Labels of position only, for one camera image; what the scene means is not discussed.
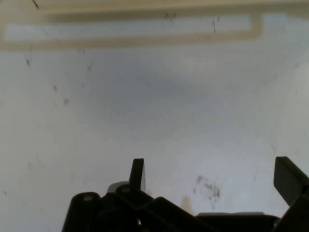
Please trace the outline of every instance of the black machine part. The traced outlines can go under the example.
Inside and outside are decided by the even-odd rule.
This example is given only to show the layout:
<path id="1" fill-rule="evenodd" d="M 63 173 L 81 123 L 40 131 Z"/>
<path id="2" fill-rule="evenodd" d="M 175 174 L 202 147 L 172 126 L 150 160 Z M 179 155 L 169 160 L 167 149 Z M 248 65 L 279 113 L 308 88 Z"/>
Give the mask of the black machine part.
<path id="1" fill-rule="evenodd" d="M 134 159 L 128 182 L 108 193 L 73 197 L 62 232 L 308 232 L 309 178 L 287 157 L 276 157 L 274 186 L 290 208 L 282 218 L 263 213 L 203 213 L 196 217 L 145 190 L 144 159 Z"/>

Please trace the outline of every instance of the stain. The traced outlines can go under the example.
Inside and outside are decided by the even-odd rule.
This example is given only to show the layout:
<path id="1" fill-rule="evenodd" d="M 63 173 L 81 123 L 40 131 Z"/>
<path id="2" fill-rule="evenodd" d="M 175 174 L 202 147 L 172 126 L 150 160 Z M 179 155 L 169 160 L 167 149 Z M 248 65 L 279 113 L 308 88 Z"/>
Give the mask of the stain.
<path id="1" fill-rule="evenodd" d="M 188 196 L 183 197 L 180 208 L 185 210 L 189 214 L 193 214 L 190 197 L 188 197 Z"/>
<path id="2" fill-rule="evenodd" d="M 216 23 L 215 23 L 215 21 L 213 20 L 211 24 L 212 24 L 212 26 L 213 26 L 213 33 L 215 34 L 215 33 L 216 33 Z"/>
<path id="3" fill-rule="evenodd" d="M 88 67 L 87 67 L 87 71 L 88 72 L 90 72 L 92 70 L 92 65 L 93 65 L 93 63 L 91 61 L 90 64 L 88 65 Z"/>
<path id="4" fill-rule="evenodd" d="M 270 147 L 271 147 L 273 153 L 276 154 L 277 153 L 277 148 L 273 144 L 270 145 Z"/>
<path id="5" fill-rule="evenodd" d="M 221 196 L 219 185 L 206 177 L 199 175 L 196 180 L 196 186 L 193 188 L 200 196 L 210 202 L 211 208 L 214 209 Z"/>
<path id="6" fill-rule="evenodd" d="M 63 103 L 64 103 L 65 105 L 69 105 L 70 100 L 69 100 L 68 98 L 65 98 L 65 99 L 63 99 Z"/>

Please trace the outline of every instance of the white surface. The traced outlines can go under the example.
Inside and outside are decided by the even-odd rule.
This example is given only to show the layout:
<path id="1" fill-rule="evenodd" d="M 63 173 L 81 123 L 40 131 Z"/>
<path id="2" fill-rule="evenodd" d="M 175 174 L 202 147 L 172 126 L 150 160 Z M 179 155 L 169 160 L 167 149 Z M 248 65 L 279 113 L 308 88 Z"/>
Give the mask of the white surface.
<path id="1" fill-rule="evenodd" d="M 74 194 L 104 195 L 109 184 L 128 179 L 132 160 L 141 157 L 147 192 L 193 214 L 281 216 L 287 209 L 273 187 L 273 167 L 276 156 L 289 156 L 309 173 L 308 19 L 265 11 L 259 34 L 229 39 L 220 29 L 232 20 L 231 31 L 247 30 L 241 25 L 250 17 L 159 14 L 136 19 L 136 27 L 136 20 L 95 22 L 92 29 L 100 23 L 107 34 L 92 49 L 62 42 L 78 32 L 61 31 L 65 22 L 39 38 L 52 45 L 26 36 L 27 50 L 3 46 L 3 231 L 60 231 Z M 180 33 L 192 33 L 194 22 L 196 35 Z M 7 25 L 3 36 L 19 42 L 23 32 L 8 36 Z M 115 43 L 105 39 L 114 27 L 138 31 L 141 25 L 155 30 L 136 44 L 123 34 L 112 37 Z M 203 29 L 216 34 L 203 37 Z M 84 30 L 81 24 L 80 36 Z"/>

